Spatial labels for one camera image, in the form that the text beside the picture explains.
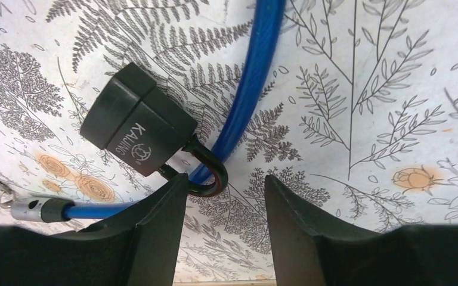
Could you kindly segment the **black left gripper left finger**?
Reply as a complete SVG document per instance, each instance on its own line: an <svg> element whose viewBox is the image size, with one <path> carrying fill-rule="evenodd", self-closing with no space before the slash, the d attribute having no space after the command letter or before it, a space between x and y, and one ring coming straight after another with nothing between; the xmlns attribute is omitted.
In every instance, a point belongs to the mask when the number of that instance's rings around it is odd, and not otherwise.
<svg viewBox="0 0 458 286"><path fill-rule="evenodd" d="M179 174L77 232L0 226L0 285L172 285L187 195Z"/></svg>

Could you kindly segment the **blue cable lock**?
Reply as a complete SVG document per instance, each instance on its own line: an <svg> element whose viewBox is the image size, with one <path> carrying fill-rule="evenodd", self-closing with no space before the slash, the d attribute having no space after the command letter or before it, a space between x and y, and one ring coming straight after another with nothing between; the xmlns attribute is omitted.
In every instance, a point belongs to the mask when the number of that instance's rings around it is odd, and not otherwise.
<svg viewBox="0 0 458 286"><path fill-rule="evenodd" d="M224 162L236 148L255 111L276 50L285 1L257 1L245 66L236 97L221 133L211 150L190 139L183 151L191 153L200 165L189 176L189 194L208 198L228 185ZM10 213L16 220L65 222L71 219L107 219L128 207L124 204L75 204L54 197L30 197L14 200Z"/></svg>

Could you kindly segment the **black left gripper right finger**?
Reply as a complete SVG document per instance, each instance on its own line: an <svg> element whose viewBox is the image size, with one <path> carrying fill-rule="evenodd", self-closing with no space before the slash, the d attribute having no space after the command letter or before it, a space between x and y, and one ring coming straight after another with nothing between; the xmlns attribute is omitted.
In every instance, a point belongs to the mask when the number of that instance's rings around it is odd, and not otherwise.
<svg viewBox="0 0 458 286"><path fill-rule="evenodd" d="M458 285L458 225L380 234L309 203L273 175L264 193L278 285Z"/></svg>

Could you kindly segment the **black padlock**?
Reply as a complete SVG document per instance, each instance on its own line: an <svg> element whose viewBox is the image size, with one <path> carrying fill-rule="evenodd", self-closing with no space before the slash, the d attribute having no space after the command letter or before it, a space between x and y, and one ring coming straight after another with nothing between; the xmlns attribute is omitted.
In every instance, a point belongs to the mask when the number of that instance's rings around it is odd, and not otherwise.
<svg viewBox="0 0 458 286"><path fill-rule="evenodd" d="M189 193L213 197L228 185L228 172L198 139L197 121L164 92L144 69L129 63L107 82L80 128L83 138L106 150L143 176L176 175L167 161L179 150L188 152L211 172L209 185L190 181Z"/></svg>

